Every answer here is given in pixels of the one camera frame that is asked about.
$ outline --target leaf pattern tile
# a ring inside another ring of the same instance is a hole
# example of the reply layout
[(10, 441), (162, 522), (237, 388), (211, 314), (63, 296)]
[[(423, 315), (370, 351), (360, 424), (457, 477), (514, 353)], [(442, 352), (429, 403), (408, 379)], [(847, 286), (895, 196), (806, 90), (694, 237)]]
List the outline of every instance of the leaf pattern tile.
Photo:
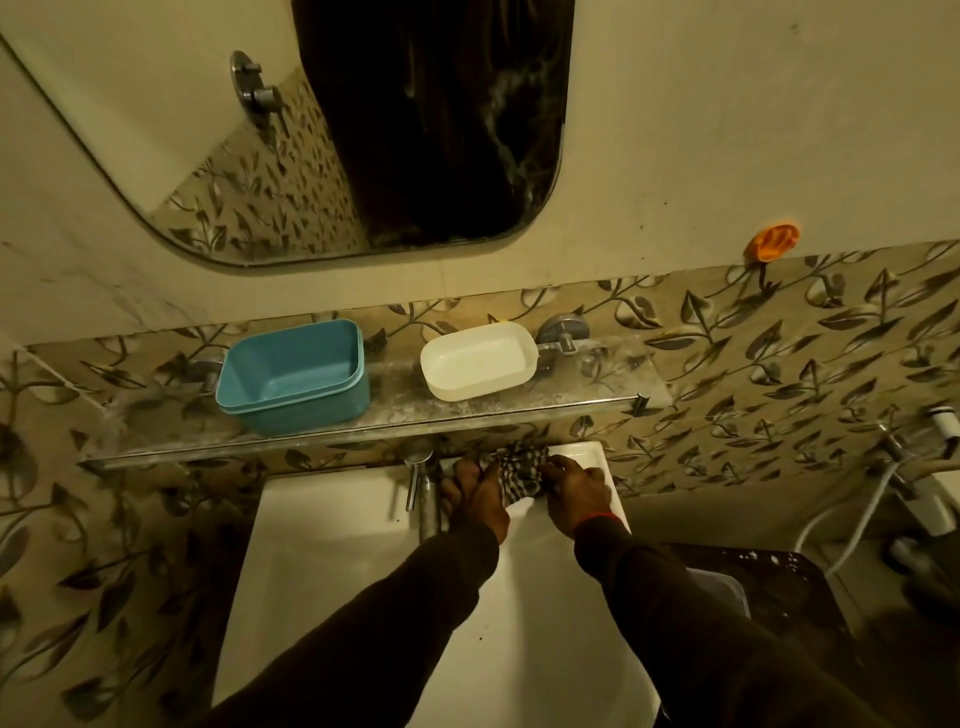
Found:
[[(958, 278), (960, 243), (942, 241), (19, 352), (0, 378), (0, 724), (194, 715), (264, 478), (398, 461), (396, 442), (374, 441), (98, 477), (76, 453), (118, 392), (190, 384), (184, 426), (203, 426), (224, 353), (246, 335), (348, 317), (368, 356), (411, 358), (452, 331), (535, 331), (572, 311), (595, 336), (640, 337), (675, 404), (449, 433), (444, 454), (596, 440), (630, 507), (784, 481), (820, 492), (862, 477), (877, 422), (910, 427), (918, 407), (955, 398)], [(602, 381), (611, 366), (599, 352), (581, 374)]]

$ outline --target white wall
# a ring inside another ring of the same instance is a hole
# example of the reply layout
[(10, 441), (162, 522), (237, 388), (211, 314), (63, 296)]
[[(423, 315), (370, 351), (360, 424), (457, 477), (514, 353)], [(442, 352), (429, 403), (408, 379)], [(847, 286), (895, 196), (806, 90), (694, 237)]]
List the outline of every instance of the white wall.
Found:
[(285, 0), (5, 0), (0, 34), (147, 211), (243, 121), (232, 51), (268, 84), (300, 62)]
[(960, 4), (584, 0), (564, 160), (497, 244), (287, 273), (155, 242), (7, 61), (0, 329), (21, 343), (736, 262), (795, 218), (795, 255), (960, 236)]

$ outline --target wash basin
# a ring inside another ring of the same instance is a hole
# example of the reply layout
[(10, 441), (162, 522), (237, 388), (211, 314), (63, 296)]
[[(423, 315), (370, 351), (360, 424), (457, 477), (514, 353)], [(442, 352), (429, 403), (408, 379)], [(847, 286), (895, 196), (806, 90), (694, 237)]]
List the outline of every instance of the wash basin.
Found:
[[(612, 479), (599, 443), (559, 446)], [(263, 490), (230, 611), (214, 704), (418, 545), (403, 466), (276, 478)], [(612, 508), (623, 517), (613, 492)], [(480, 602), (453, 634), (409, 725), (651, 726), (660, 700), (599, 585), (542, 499), (509, 509), (510, 533)]]

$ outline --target white plastic container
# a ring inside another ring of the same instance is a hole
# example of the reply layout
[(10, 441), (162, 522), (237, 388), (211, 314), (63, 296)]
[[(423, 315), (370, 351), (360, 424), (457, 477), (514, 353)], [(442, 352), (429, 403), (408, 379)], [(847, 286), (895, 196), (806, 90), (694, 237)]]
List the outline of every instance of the white plastic container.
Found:
[(420, 367), (434, 397), (460, 401), (529, 380), (538, 355), (530, 332), (505, 321), (434, 339), (420, 351)]

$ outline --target blue plastic container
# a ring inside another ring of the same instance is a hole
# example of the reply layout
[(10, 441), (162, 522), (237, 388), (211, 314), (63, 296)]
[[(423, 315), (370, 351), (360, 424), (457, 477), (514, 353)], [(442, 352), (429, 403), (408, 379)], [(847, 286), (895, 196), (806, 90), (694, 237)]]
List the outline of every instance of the blue plastic container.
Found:
[(352, 420), (370, 406), (360, 327), (335, 319), (237, 342), (217, 404), (266, 437)]

